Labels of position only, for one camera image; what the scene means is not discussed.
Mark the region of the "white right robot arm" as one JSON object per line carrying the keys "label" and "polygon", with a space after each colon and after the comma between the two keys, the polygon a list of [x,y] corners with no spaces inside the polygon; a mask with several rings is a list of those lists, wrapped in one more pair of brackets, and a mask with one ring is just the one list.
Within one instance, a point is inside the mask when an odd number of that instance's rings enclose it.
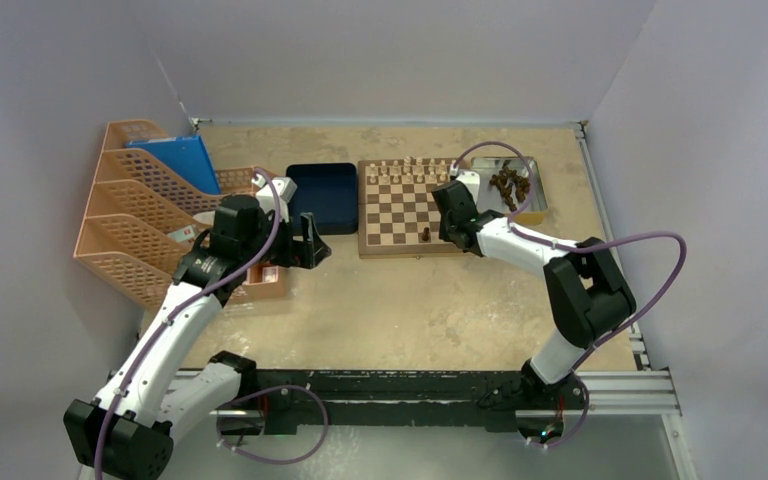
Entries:
{"label": "white right robot arm", "polygon": [[442,240],[543,277],[555,330],[521,368],[521,392],[533,406],[548,405],[585,352],[637,310],[613,255],[595,237],[580,243],[560,240],[517,230],[497,211],[480,213],[461,181],[434,188],[432,196]]}

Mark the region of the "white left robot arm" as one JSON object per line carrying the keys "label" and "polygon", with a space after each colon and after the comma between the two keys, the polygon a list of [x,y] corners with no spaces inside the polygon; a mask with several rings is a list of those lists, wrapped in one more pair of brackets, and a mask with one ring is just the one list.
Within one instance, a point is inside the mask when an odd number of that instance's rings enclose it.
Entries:
{"label": "white left robot arm", "polygon": [[267,261],[312,269],[330,256],[314,216],[301,216],[301,237],[277,202],[248,195],[224,197],[210,228],[194,240],[173,275],[165,300],[144,337],[92,401],[74,400],[63,421],[77,460],[98,479],[157,479],[175,443],[199,419],[229,404],[244,409],[267,396],[307,393],[293,384],[264,387],[254,361],[222,351],[192,383],[169,390],[184,358],[223,310],[249,269]]}

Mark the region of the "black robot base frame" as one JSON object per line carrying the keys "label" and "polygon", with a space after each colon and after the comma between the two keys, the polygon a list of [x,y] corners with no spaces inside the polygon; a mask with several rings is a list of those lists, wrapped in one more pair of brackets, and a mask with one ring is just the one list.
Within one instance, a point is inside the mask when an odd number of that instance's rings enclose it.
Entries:
{"label": "black robot base frame", "polygon": [[586,404],[572,377],[530,397],[519,371],[261,369],[224,404],[264,420],[268,435],[300,426],[476,427],[552,438]]}

